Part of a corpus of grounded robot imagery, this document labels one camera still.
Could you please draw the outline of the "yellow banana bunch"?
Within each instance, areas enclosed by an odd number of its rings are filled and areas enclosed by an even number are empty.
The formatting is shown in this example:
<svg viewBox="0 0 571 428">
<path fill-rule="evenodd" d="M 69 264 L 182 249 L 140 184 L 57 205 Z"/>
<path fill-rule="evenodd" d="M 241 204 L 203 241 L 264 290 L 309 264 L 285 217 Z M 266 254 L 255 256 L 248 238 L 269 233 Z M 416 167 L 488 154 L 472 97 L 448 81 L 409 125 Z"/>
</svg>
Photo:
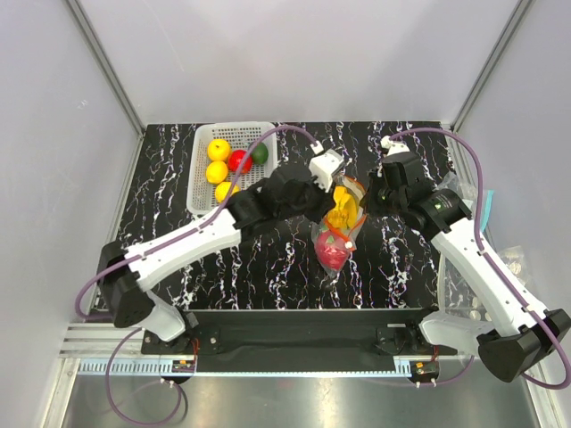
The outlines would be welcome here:
<svg viewBox="0 0 571 428">
<path fill-rule="evenodd" d="M 357 222 L 358 207 L 349 190 L 338 185 L 334 191 L 335 206 L 327 213 L 327 222 L 336 229 L 352 228 Z"/>
</svg>

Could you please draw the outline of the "clear bag with orange zipper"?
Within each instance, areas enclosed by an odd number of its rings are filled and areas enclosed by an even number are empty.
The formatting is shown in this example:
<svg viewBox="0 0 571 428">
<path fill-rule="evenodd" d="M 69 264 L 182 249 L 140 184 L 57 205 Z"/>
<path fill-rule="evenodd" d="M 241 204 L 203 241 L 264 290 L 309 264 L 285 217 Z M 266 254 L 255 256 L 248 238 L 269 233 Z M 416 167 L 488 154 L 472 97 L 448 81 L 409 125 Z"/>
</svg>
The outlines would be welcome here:
<svg viewBox="0 0 571 428">
<path fill-rule="evenodd" d="M 331 231 L 335 235 L 341 236 L 345 241 L 351 241 L 352 245 L 353 245 L 352 252 L 354 252 L 357 249 L 357 244 L 356 244 L 357 236 L 358 236 L 365 220 L 367 219 L 367 215 L 365 214 L 364 209 L 360 206 L 361 201 L 364 199 L 364 197 L 366 195 L 366 190 L 360 182 L 358 182 L 357 180 L 355 180 L 353 178 L 347 177 L 347 176 L 341 176 L 341 177 L 337 178 L 335 181 L 335 188 L 338 185 L 346 187 L 349 190 L 349 192 L 355 197 L 356 202 L 357 202 L 357 207 L 358 207 L 357 222 L 355 223 L 355 225 L 352 228 L 336 229 L 336 228 L 333 228 L 327 222 L 327 214 L 326 214 L 326 216 L 322 218 L 322 220 L 319 224 L 313 224 L 312 225 L 311 238 L 312 238 L 313 245 L 314 245 L 316 242 L 316 239 L 320 233 L 326 232 L 326 231 Z M 325 272 L 327 273 L 328 276 L 336 276 L 342 270 L 342 268 L 338 271 L 333 271 L 333 270 L 326 269 L 326 268 L 323 268 L 323 269 L 325 270 Z"/>
</svg>

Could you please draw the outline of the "pink dragon fruit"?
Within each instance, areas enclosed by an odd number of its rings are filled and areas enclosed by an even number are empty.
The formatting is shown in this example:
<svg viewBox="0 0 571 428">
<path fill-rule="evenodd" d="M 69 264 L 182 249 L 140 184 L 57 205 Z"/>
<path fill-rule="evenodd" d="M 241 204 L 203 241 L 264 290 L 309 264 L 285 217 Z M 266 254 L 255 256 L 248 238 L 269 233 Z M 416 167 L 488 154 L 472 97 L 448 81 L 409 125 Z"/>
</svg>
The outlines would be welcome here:
<svg viewBox="0 0 571 428">
<path fill-rule="evenodd" d="M 353 250 L 351 241 L 345 241 L 331 231 L 320 233 L 314 247 L 323 268 L 333 271 L 338 271 L 343 267 Z"/>
</svg>

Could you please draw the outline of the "yellow lemon fruit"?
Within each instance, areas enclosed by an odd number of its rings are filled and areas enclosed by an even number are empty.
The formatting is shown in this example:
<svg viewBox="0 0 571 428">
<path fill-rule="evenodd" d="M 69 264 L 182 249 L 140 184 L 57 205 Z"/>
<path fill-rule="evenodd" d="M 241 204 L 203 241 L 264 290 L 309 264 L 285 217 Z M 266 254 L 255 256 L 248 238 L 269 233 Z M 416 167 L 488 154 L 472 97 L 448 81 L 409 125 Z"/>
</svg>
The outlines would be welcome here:
<svg viewBox="0 0 571 428">
<path fill-rule="evenodd" d="M 208 183 L 218 185 L 228 177 L 228 165 L 223 160 L 212 161 L 205 171 Z"/>
</svg>

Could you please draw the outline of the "white plastic perforated basket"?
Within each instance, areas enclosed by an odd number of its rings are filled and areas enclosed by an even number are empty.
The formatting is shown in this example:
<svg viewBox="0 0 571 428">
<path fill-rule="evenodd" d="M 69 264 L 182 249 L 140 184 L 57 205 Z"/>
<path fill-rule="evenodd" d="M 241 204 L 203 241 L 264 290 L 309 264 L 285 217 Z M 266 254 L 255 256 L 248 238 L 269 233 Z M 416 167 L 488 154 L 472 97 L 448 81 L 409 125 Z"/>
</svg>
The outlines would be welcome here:
<svg viewBox="0 0 571 428">
<path fill-rule="evenodd" d="M 201 125 L 194 134 L 190 171 L 188 177 L 186 207 L 195 215 L 204 215 L 219 205 L 215 198 L 214 184 L 206 179 L 206 170 L 211 163 L 207 148 L 211 140 L 221 138 L 228 141 L 231 149 L 246 151 L 251 143 L 275 125 L 264 121 L 227 122 Z M 245 189 L 264 177 L 269 177 L 278 165 L 277 135 L 267 137 L 263 143 L 268 149 L 265 163 L 253 164 L 250 171 L 243 172 L 237 181 Z"/>
</svg>

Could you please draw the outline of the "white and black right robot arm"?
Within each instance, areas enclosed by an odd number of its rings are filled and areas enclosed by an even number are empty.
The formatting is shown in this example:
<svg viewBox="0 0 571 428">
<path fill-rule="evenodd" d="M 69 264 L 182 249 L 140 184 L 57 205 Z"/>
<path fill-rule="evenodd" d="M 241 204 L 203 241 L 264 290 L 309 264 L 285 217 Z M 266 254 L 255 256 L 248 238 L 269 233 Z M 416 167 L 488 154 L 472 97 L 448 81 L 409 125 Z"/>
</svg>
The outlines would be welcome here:
<svg viewBox="0 0 571 428">
<path fill-rule="evenodd" d="M 416 154 L 390 154 L 368 177 L 366 212 L 396 215 L 419 232 L 459 271 L 491 318 L 474 321 L 427 309 L 405 331 L 410 350 L 421 354 L 438 345 L 477 356 L 510 383 L 556 349 L 570 329 L 569 315 L 547 309 L 517 280 L 461 198 L 450 189 L 434 189 Z"/>
</svg>

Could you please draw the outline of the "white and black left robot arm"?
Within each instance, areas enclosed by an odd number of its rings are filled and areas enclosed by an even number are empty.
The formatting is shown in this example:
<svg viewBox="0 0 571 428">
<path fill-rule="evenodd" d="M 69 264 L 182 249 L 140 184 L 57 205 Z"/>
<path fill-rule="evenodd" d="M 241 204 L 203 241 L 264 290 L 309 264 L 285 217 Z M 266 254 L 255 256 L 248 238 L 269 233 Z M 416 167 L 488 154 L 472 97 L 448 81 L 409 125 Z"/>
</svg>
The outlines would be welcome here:
<svg viewBox="0 0 571 428">
<path fill-rule="evenodd" d="M 339 174 L 313 161 L 285 165 L 229 197 L 203 218 L 148 243 L 106 244 L 96 282 L 117 328 L 139 326 L 172 352 L 186 351 L 193 332 L 181 312 L 153 294 L 160 281 L 212 253 L 270 232 L 278 222 L 304 216 L 318 223 L 334 207 Z"/>
</svg>

